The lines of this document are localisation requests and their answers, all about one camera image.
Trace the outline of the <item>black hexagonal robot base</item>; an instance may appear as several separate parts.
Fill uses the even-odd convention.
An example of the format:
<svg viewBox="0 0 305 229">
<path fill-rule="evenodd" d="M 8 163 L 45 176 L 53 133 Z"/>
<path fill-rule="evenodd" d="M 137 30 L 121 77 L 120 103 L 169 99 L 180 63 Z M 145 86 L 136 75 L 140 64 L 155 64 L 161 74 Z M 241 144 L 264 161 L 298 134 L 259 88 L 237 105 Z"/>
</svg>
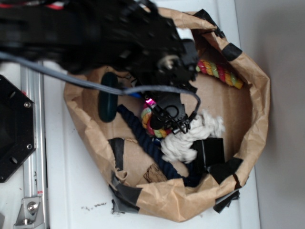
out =
<svg viewBox="0 0 305 229">
<path fill-rule="evenodd" d="M 35 149 L 33 101 L 0 76 L 0 182 L 5 183 Z"/>
</svg>

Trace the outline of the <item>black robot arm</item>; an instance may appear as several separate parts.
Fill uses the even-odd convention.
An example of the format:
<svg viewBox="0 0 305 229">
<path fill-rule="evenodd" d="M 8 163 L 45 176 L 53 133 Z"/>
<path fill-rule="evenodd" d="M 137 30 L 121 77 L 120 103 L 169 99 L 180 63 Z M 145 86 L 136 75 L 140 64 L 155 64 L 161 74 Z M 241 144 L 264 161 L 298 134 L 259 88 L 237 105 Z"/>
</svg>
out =
<svg viewBox="0 0 305 229">
<path fill-rule="evenodd" d="M 172 19 L 149 0 L 3 0 L 0 58 L 51 75 L 37 65 L 50 60 L 72 74 L 108 65 L 129 72 L 132 89 L 62 80 L 117 95 L 142 93 L 153 99 L 152 126 L 187 133 L 180 94 L 195 95 L 195 44 L 180 38 Z"/>
</svg>

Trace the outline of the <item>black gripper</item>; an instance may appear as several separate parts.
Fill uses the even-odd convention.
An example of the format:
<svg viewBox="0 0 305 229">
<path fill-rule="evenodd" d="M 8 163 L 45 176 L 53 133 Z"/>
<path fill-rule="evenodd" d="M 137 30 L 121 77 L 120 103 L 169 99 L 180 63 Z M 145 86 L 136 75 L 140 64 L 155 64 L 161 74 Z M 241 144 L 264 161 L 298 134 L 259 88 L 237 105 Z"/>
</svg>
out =
<svg viewBox="0 0 305 229">
<path fill-rule="evenodd" d="M 143 86 L 143 96 L 152 99 L 150 120 L 153 129 L 171 129 L 175 134 L 187 133 L 195 118 L 198 106 L 188 115 L 181 94 L 196 95 L 195 65 L 198 61 L 194 42 L 184 39 L 180 45 L 137 45 L 133 61 L 136 86 Z"/>
</svg>

